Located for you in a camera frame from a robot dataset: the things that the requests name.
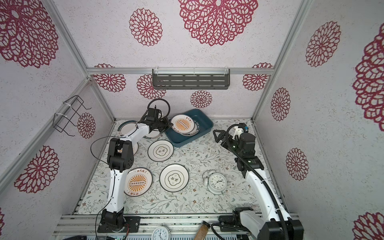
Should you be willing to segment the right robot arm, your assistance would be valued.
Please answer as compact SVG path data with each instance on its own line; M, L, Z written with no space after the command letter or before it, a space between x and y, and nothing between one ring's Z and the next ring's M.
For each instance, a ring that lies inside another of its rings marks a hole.
M235 155L237 168L255 192L261 213L255 213L251 207L235 208L231 216L220 216L217 224L211 224L213 233L216 234L215 227L219 227L222 232L248 232L250 240L302 240L302 223L294 220L280 203L256 156L256 137L246 127L233 127L234 135L229 130L214 130L214 138Z

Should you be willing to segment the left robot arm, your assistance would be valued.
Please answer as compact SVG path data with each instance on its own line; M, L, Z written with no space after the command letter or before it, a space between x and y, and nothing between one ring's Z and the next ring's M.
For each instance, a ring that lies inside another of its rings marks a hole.
M124 189L128 172L134 164L133 146L154 130L162 133L170 128L173 124L168 115L163 116L157 108L147 108L133 130L122 137L111 138L107 156L111 181L107 204L101 210L100 230L121 232L125 229Z

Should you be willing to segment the green Hao Wei plate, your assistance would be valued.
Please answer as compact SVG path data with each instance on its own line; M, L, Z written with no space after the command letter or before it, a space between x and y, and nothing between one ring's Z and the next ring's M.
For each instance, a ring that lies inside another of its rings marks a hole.
M161 135L161 133L157 130L153 130L147 135L144 136L145 139L156 139Z
M189 136L194 136L194 135L199 133L199 131L200 131L200 124L197 121L195 121L195 120L194 120L194 123L195 123L194 129L190 133L182 134L183 136L189 137Z

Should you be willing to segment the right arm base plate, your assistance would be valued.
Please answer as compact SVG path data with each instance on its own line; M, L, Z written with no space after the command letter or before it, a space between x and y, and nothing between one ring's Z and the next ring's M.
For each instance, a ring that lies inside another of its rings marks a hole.
M239 221L233 215L222 215L218 218L220 223L220 231L221 232L233 232L240 231L242 226Z

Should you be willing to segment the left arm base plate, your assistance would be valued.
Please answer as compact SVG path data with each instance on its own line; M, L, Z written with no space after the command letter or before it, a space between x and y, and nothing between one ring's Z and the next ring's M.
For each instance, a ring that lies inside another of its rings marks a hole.
M97 228L97 233L137 233L139 231L140 222L141 217L120 216L115 220L102 217Z

